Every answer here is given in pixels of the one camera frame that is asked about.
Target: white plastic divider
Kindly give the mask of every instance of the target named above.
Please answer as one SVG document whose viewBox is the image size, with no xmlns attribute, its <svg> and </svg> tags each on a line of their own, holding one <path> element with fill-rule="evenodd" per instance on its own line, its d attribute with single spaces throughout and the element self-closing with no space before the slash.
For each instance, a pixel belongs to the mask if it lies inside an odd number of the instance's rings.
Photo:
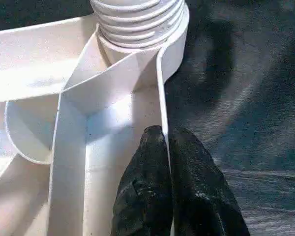
<svg viewBox="0 0 295 236">
<path fill-rule="evenodd" d="M 51 164 L 47 235 L 109 235 L 118 183 L 144 129 L 163 125 L 168 140 L 163 83 L 181 63 L 186 5 L 182 14 L 168 43 L 145 50 L 110 47 L 97 29 L 60 95 L 7 103 L 19 153 Z"/>
<path fill-rule="evenodd" d="M 59 93 L 96 24 L 91 14 L 0 31 L 0 102 Z"/>
</svg>

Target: dark gray fabric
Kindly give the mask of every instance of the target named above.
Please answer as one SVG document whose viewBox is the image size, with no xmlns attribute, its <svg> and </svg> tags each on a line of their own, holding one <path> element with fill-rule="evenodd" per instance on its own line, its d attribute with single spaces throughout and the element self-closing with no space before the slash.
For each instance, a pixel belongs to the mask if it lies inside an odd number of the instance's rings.
<svg viewBox="0 0 295 236">
<path fill-rule="evenodd" d="M 252 235 L 295 235 L 295 0 L 187 3 L 170 125 L 210 151 Z M 90 12 L 88 0 L 0 0 L 0 30 Z"/>
</svg>

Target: white plastic compartment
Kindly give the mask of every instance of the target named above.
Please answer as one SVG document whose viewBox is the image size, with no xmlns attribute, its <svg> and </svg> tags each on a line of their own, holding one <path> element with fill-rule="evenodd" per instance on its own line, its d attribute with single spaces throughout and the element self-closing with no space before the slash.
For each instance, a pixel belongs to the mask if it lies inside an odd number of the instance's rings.
<svg viewBox="0 0 295 236">
<path fill-rule="evenodd" d="M 184 11 L 177 32 L 144 51 L 111 53 L 95 31 L 59 96 L 57 90 L 39 90 L 31 98 L 14 94 L 22 99 L 7 104 L 6 130 L 18 156 L 51 162 L 48 204 L 32 216 L 35 220 L 27 216 L 27 226 L 16 235 L 110 234 L 117 186 L 143 130 L 162 125 L 167 135 L 163 83 L 182 59 L 187 7 Z"/>
</svg>

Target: white plastic part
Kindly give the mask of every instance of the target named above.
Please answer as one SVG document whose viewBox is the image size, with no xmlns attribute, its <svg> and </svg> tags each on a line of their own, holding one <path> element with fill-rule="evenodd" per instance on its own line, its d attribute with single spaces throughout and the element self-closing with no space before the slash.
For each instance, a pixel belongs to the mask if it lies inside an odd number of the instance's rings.
<svg viewBox="0 0 295 236">
<path fill-rule="evenodd" d="M 163 84 L 181 63 L 188 20 L 184 4 L 177 30 L 140 50 L 116 46 L 96 28 L 61 90 L 7 103 L 5 126 L 16 150 L 34 163 L 51 164 L 48 216 L 39 221 L 46 228 L 38 235 L 110 234 L 117 186 L 143 130 L 162 125 L 168 140 Z M 53 24 L 47 34 L 67 26 Z M 29 229 L 25 235 L 35 232 Z"/>
<path fill-rule="evenodd" d="M 45 95 L 6 103 L 8 137 L 25 159 L 50 164 L 58 95 Z"/>
<path fill-rule="evenodd" d="M 101 31 L 115 45 L 146 48 L 163 43 L 179 27 L 184 0 L 90 0 Z"/>
</svg>

